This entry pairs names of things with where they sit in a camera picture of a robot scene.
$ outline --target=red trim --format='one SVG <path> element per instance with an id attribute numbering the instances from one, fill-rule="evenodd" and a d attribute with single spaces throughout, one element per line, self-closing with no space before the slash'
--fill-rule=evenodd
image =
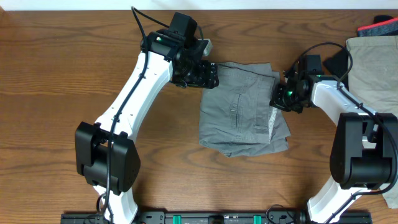
<path id="1" fill-rule="evenodd" d="M 390 19 L 390 20 L 388 20 L 388 21 L 379 22 L 379 23 L 377 23 L 377 24 L 372 24 L 372 25 L 360 27 L 360 28 L 358 28 L 358 31 L 365 30 L 365 29 L 370 29 L 370 28 L 375 28 L 375 27 L 378 27 L 378 26 L 383 26 L 383 25 L 390 24 L 390 23 L 392 23 L 392 22 L 397 22 L 397 21 L 398 21 L 398 17 L 397 17 L 397 18 Z"/>

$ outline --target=white wall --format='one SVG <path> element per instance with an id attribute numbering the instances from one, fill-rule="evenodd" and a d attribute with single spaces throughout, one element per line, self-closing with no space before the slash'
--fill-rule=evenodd
<path id="1" fill-rule="evenodd" d="M 4 10 L 398 9 L 398 0 L 0 0 Z"/>

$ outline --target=beige cloth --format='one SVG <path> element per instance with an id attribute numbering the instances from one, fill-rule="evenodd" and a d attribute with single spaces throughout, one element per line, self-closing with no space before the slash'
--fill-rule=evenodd
<path id="1" fill-rule="evenodd" d="M 398 117 L 398 36 L 351 38 L 347 49 L 353 56 L 349 91 L 377 112 Z M 398 184 L 383 196 L 389 208 L 398 208 Z"/>

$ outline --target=green tape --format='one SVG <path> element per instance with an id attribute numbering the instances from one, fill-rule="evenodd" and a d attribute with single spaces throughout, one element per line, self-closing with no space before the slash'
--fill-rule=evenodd
<path id="1" fill-rule="evenodd" d="M 253 216 L 253 224 L 261 224 L 261 216 L 260 215 Z"/>
<path id="2" fill-rule="evenodd" d="M 173 224 L 181 224 L 181 216 L 180 215 L 173 216 Z"/>

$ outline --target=wooden table surface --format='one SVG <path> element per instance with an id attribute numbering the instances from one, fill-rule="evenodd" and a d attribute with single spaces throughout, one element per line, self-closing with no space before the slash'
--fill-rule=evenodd
<path id="1" fill-rule="evenodd" d="M 173 11 L 147 11 L 169 23 Z M 282 71 L 311 45 L 344 44 L 378 14 L 397 11 L 185 11 L 214 48 L 212 62 L 264 63 Z M 160 28 L 141 19 L 147 34 Z M 4 12 L 0 19 L 0 223 L 59 223 L 94 211 L 97 194 L 76 172 L 74 132 L 93 123 L 129 78 L 141 35 L 130 11 Z M 314 53 L 322 57 L 334 46 Z M 138 134 L 134 198 L 168 211 L 303 207 L 330 176 L 335 125 L 318 109 L 284 113 L 289 150 L 227 158 L 198 143 L 201 89 L 166 85 Z M 375 223 L 398 212 L 361 197 Z"/>

